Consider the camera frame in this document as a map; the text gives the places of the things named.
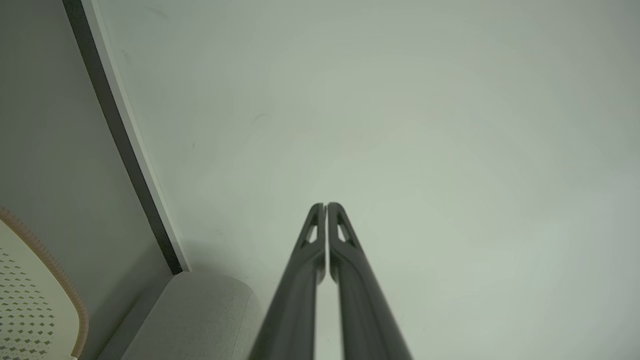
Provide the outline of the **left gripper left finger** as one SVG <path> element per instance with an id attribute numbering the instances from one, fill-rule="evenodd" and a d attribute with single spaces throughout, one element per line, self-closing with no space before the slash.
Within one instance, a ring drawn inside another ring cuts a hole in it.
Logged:
<path id="1" fill-rule="evenodd" d="M 314 360 L 317 287 L 326 273 L 326 208 L 304 221 L 248 360 Z"/>

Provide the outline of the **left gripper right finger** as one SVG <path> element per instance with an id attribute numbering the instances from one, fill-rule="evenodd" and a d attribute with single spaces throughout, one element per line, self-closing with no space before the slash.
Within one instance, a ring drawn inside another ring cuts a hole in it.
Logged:
<path id="1" fill-rule="evenodd" d="M 413 360 L 345 208 L 327 205 L 331 277 L 339 289 L 343 360 Z"/>

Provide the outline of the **grey fabric sofa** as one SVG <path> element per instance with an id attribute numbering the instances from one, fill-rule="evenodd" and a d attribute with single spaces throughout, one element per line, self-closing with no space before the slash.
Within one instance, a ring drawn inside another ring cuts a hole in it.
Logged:
<path id="1" fill-rule="evenodd" d="M 97 360 L 247 360 L 263 317 L 244 282 L 182 272 L 142 292 Z"/>

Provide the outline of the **white and black baseboard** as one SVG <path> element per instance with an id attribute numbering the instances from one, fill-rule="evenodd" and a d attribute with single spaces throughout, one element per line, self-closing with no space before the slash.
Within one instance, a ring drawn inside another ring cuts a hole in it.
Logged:
<path id="1" fill-rule="evenodd" d="M 107 127 L 165 262 L 173 275 L 188 272 L 190 266 L 162 206 L 160 192 L 135 134 L 125 93 L 118 85 L 117 69 L 99 29 L 98 6 L 93 0 L 61 1 Z"/>

